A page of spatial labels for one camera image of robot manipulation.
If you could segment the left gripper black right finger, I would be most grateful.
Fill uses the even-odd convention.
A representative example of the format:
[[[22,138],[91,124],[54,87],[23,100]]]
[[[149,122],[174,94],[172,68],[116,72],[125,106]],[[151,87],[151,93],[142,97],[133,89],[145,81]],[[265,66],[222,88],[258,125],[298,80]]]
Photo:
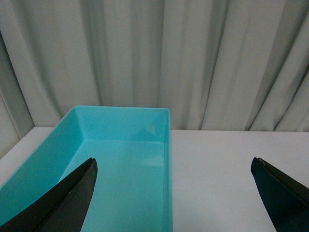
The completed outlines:
[[[309,189],[261,158],[251,164],[258,192],[278,232],[309,230]]]

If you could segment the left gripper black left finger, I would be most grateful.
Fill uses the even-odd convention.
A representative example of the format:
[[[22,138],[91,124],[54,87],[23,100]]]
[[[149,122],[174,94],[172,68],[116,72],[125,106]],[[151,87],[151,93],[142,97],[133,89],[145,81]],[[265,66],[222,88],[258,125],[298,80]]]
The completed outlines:
[[[89,158],[37,201],[1,225],[2,232],[79,232],[93,196],[98,165]]]

